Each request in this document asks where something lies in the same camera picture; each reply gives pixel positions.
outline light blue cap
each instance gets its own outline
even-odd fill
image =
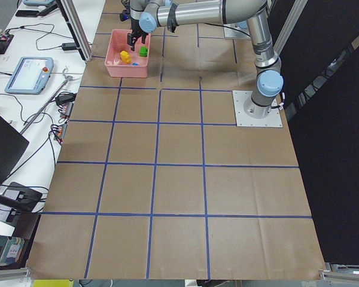
[[[142,12],[139,18],[139,26],[144,32],[152,33],[157,29],[157,22],[151,14]]]
[[[242,21],[237,23],[238,27],[242,28],[242,29],[247,29],[247,22],[246,21]]]
[[[257,86],[263,96],[274,97],[282,90],[283,77],[277,71],[268,70],[259,75]]]

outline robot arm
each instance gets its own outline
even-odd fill
[[[271,103],[283,86],[280,75],[281,61],[273,49],[272,38],[267,23],[266,0],[210,0],[189,4],[171,4],[170,0],[130,0],[132,36],[128,44],[134,49],[134,37],[146,36],[157,27],[166,26],[174,32],[177,26],[196,23],[229,24],[247,20],[257,68],[257,88],[250,103],[246,103],[247,113],[255,118],[263,118],[269,112]]]

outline green block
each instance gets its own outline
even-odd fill
[[[139,49],[139,56],[147,57],[148,56],[148,48],[145,46],[142,46],[141,49]]]

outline device screen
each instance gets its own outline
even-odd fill
[[[33,90],[46,64],[47,60],[45,59],[24,59],[10,88],[14,90]]]
[[[18,10],[15,14],[16,17],[37,17],[38,10]]]

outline pink bin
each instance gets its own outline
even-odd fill
[[[138,39],[135,45],[135,51],[130,49],[127,44],[127,34],[131,30],[114,29],[110,38],[107,57],[105,58],[105,66],[111,77],[117,78],[147,78],[148,77],[148,64],[150,54],[150,35],[147,35],[146,42],[143,44],[141,38]],[[148,56],[140,57],[139,49],[145,46],[148,48]],[[121,61],[120,53],[127,51],[132,58],[132,63],[137,65],[125,64]]]

